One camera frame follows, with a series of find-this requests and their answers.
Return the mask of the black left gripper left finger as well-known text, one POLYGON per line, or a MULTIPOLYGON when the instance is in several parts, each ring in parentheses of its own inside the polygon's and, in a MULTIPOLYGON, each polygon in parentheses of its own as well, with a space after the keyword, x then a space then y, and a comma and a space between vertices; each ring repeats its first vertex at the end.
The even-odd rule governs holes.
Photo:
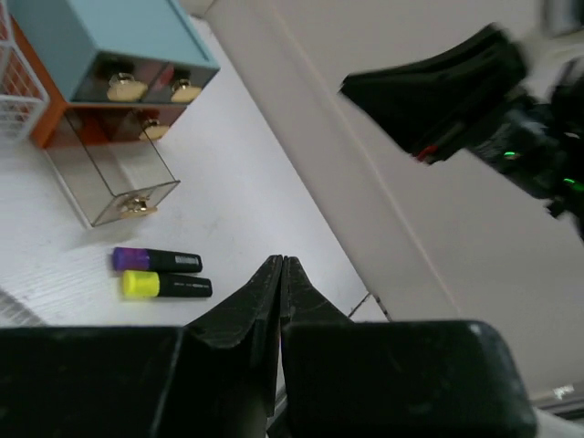
POLYGON ((184 326, 1 332, 4 437, 222 437, 243 382, 275 404, 282 259, 184 326))

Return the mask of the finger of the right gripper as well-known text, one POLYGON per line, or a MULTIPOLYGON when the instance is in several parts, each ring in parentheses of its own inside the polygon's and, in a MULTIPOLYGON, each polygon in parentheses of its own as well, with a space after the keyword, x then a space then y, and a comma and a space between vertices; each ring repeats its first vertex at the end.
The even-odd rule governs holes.
POLYGON ((459 146, 527 75, 518 45, 494 24, 440 55, 347 75, 340 93, 413 157, 459 146))

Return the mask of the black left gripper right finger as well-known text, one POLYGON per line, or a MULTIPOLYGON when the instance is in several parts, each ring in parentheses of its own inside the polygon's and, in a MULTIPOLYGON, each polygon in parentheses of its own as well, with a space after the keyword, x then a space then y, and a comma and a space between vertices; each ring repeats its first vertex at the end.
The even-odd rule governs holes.
POLYGON ((477 320, 354 322, 300 261, 281 276, 292 437, 533 437, 537 418, 499 332, 477 320))

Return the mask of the yellow cap highlighter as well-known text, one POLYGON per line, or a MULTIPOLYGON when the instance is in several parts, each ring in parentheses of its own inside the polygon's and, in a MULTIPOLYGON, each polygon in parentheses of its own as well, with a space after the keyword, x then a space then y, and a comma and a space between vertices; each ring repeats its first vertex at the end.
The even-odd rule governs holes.
POLYGON ((125 298, 209 298, 212 282, 198 276, 127 270, 121 275, 125 298))

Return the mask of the purple cap highlighter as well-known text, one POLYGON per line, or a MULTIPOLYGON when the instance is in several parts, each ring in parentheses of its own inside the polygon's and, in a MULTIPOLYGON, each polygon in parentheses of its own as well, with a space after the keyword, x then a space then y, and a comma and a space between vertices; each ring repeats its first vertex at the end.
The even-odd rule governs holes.
POLYGON ((203 270, 199 255, 150 248, 115 247, 111 263, 116 271, 198 274, 203 270))

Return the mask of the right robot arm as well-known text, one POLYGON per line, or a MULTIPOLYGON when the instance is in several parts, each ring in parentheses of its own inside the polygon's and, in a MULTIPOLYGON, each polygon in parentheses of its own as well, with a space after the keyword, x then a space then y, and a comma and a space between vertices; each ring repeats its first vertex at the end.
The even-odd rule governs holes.
POLYGON ((318 72, 375 132, 383 177, 450 289, 495 327, 535 404, 583 380, 582 65, 540 43, 532 1, 335 1, 318 72))

